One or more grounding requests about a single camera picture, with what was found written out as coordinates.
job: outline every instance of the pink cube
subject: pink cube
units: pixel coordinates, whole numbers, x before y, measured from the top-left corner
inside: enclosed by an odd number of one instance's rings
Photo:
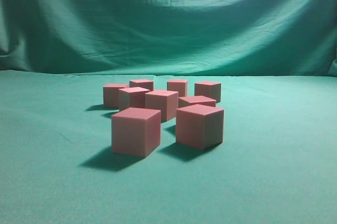
[[[186,107],[190,105],[201,104],[205,106],[216,106],[216,100],[208,98],[206,96],[187,96],[187,97],[180,97],[178,99],[179,107]]]
[[[129,107],[145,108],[145,94],[150,90],[142,87],[123,88],[118,91],[118,106],[120,110]]]
[[[118,108],[118,90],[127,87],[128,84],[106,84],[103,86],[103,106]]]
[[[146,157],[160,144],[161,112],[127,108],[112,115],[112,152]]]
[[[202,81],[194,84],[194,95],[203,95],[216,100],[216,103],[221,101],[221,83],[212,81]]]
[[[223,108],[197,104],[176,112],[176,142],[201,150],[222,143]]]
[[[153,91],[154,89],[154,82],[149,79],[135,79],[130,80],[130,87],[143,87],[150,91]]]
[[[171,79],[167,82],[167,90],[177,91],[179,93],[179,97],[187,96],[187,80]]]
[[[145,107],[162,111],[162,121],[175,117],[178,108],[178,92],[155,90],[145,94]]]

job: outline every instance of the cube face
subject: cube face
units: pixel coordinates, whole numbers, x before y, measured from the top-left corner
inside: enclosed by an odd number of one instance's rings
[[[204,149],[223,142],[224,110],[205,116]]]
[[[159,109],[162,112],[162,121],[175,117],[178,108],[178,92],[155,90],[145,94],[145,107]]]
[[[194,95],[195,96],[203,95],[208,98],[215,99],[216,102],[218,103],[221,101],[221,83],[211,81],[203,81],[195,83]]]
[[[177,109],[175,141],[196,149],[203,149],[204,118]]]
[[[145,155],[148,156],[160,145],[161,141],[161,112],[146,121],[146,146]]]
[[[150,91],[154,89],[154,82],[149,79],[134,79],[130,80],[130,87],[143,87]]]
[[[167,82],[167,90],[177,91],[179,97],[187,96],[187,80],[186,79],[171,79]]]
[[[122,88],[128,88],[128,84],[107,84],[103,86],[103,106],[118,108],[118,91]]]
[[[142,87],[130,87],[119,90],[118,106],[120,110],[129,107],[145,108],[145,94],[150,90]]]
[[[196,104],[215,107],[216,100],[208,98],[206,96],[187,96],[180,97],[178,102],[179,107],[186,107]]]
[[[146,157],[160,141],[160,110],[128,108],[112,116],[112,152]]]
[[[112,118],[112,152],[146,156],[145,121],[132,118]]]
[[[177,109],[176,142],[206,149],[223,141],[224,110],[192,105]]]

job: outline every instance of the wooden block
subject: wooden block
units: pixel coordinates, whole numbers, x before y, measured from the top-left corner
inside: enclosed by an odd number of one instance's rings
[[[161,141],[161,112],[127,108],[112,115],[112,152],[146,157]]]
[[[171,79],[167,82],[168,91],[177,91],[179,97],[187,96],[187,80],[186,79]]]
[[[103,86],[103,105],[106,108],[118,108],[118,90],[127,88],[128,84],[106,84]]]
[[[216,103],[221,101],[221,83],[212,81],[202,81],[194,84],[194,95],[203,95],[216,100]]]
[[[176,111],[176,142],[206,149],[223,141],[224,109],[192,105]]]
[[[123,88],[118,91],[119,109],[129,107],[145,108],[145,94],[150,90],[142,87]]]
[[[178,99],[178,105],[179,107],[186,107],[190,105],[196,105],[201,104],[205,106],[216,106],[216,100],[208,98],[206,96],[187,96],[187,97],[180,97]]]
[[[150,91],[154,90],[154,82],[149,79],[134,79],[130,80],[130,87],[143,87]]]
[[[159,109],[162,112],[162,121],[168,121],[175,117],[178,108],[178,92],[167,90],[155,90],[145,94],[145,107]]]

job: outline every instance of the green backdrop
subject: green backdrop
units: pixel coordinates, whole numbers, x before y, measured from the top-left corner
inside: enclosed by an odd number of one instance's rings
[[[336,0],[0,0],[0,69],[337,75]]]

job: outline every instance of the foam block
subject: foam block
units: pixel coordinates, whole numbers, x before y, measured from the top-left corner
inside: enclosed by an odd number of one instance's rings
[[[118,90],[128,84],[106,84],[103,86],[103,105],[106,108],[118,108]]]
[[[223,141],[224,109],[192,105],[176,111],[176,142],[207,149]]]
[[[218,103],[221,101],[221,83],[212,81],[197,82],[194,84],[194,95],[203,95],[215,99]]]
[[[146,157],[161,140],[160,110],[127,108],[112,115],[112,152]]]
[[[168,91],[177,91],[179,97],[187,96],[187,80],[186,79],[171,79],[167,82]]]
[[[168,121],[175,117],[178,108],[178,92],[167,90],[155,90],[145,94],[145,107],[159,109],[162,112],[162,121]]]
[[[134,79],[130,80],[130,87],[143,87],[150,91],[154,90],[154,82],[149,79]]]
[[[118,106],[120,110],[129,107],[145,108],[145,94],[150,90],[142,87],[123,88],[118,91]]]
[[[201,104],[201,105],[205,105],[205,106],[215,107],[216,106],[216,100],[208,98],[206,96],[202,96],[202,95],[180,97],[178,99],[179,107],[186,107],[186,106],[195,105],[195,104]]]

